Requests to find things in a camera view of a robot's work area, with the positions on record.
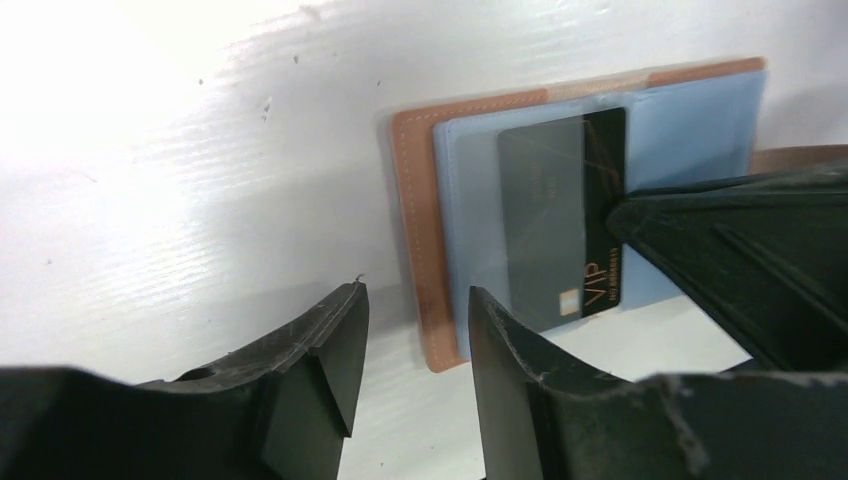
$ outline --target scratched surface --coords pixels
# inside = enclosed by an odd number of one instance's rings
[[[842,0],[0,3],[0,363],[172,379],[364,274],[343,479],[474,479],[466,367],[425,368],[388,115],[765,55],[765,146],[848,141]],[[683,300],[556,341],[617,375],[744,358]]]

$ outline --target white surface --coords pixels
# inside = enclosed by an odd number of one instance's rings
[[[340,478],[480,478],[470,370],[436,376],[421,359],[389,114],[765,55],[760,143],[844,142],[846,13],[842,0],[6,0],[0,363],[173,378],[364,273],[371,339]],[[742,355],[685,300],[557,341],[627,378]]]

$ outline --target black card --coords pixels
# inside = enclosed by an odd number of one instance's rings
[[[603,217],[624,191],[625,126],[619,108],[498,135],[510,302],[533,330],[618,304]]]

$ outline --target brown leather wallet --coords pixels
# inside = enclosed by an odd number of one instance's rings
[[[392,118],[395,170],[427,365],[442,372],[465,362],[456,343],[433,157],[433,126],[453,118],[763,70],[763,58],[683,64],[406,110]]]

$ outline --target brown strap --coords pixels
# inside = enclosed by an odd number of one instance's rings
[[[790,170],[835,160],[848,160],[848,145],[811,145],[756,150],[751,155],[748,173]]]

